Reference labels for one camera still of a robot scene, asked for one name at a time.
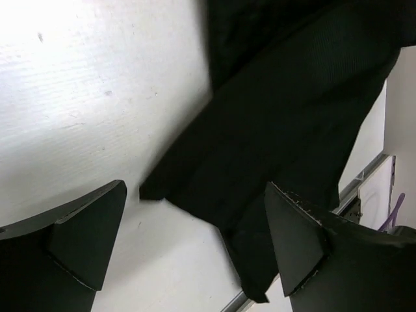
scratch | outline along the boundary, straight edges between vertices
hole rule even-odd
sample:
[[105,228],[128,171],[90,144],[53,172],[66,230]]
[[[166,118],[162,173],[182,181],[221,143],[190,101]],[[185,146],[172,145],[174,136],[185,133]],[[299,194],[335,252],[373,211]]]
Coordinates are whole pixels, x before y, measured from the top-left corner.
[[69,129],[69,128],[75,127],[76,125],[84,125],[84,124],[85,124],[84,122],[78,122],[78,123],[74,123],[72,125],[67,125],[65,127],[61,127],[61,129]]

black garment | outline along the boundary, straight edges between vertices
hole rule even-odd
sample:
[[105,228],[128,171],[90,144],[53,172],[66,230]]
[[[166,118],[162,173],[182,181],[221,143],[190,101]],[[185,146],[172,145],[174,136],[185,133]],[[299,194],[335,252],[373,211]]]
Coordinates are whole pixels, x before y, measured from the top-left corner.
[[316,10],[311,6],[283,25],[270,24],[251,48],[255,32],[245,29],[253,27],[213,18],[225,11],[209,3],[210,18],[224,23],[211,25],[211,33],[240,30],[248,47],[238,41],[223,48],[229,46],[218,35],[211,46],[213,99],[143,183],[140,197],[166,198],[217,226],[244,292],[264,302],[277,274],[263,203],[267,181],[323,209],[338,205],[337,184],[359,127],[400,48],[416,42],[416,21],[407,16],[415,7],[411,0],[344,0],[307,14]]

metal strip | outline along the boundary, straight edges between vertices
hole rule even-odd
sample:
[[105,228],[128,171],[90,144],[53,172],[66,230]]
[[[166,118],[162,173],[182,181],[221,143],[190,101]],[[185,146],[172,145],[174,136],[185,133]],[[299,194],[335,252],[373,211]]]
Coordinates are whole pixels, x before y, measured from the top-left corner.
[[[338,208],[333,210],[333,213],[339,215],[350,202],[358,195],[359,186],[368,178],[389,156],[385,154],[379,154],[370,164],[365,167],[365,169],[357,175],[357,177],[351,181],[340,193],[340,203]],[[247,298],[247,296],[241,291],[230,303],[221,310],[221,312],[246,312],[252,305],[254,301]]]

black cloth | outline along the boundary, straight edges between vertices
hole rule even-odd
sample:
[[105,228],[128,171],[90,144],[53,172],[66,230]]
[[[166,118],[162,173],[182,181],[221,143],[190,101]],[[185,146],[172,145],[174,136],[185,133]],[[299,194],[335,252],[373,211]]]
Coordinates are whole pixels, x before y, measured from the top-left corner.
[[214,96],[140,188],[218,227],[256,302],[278,273],[267,181],[336,208],[359,128],[416,42],[414,0],[277,2],[209,0]]

grey wall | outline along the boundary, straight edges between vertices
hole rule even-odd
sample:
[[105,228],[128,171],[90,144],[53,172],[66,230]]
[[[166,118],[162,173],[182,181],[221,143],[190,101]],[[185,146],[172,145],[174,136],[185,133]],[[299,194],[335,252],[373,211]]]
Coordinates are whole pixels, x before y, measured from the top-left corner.
[[405,202],[398,223],[416,228],[416,48],[403,50],[387,80],[385,152],[397,156],[393,204]]

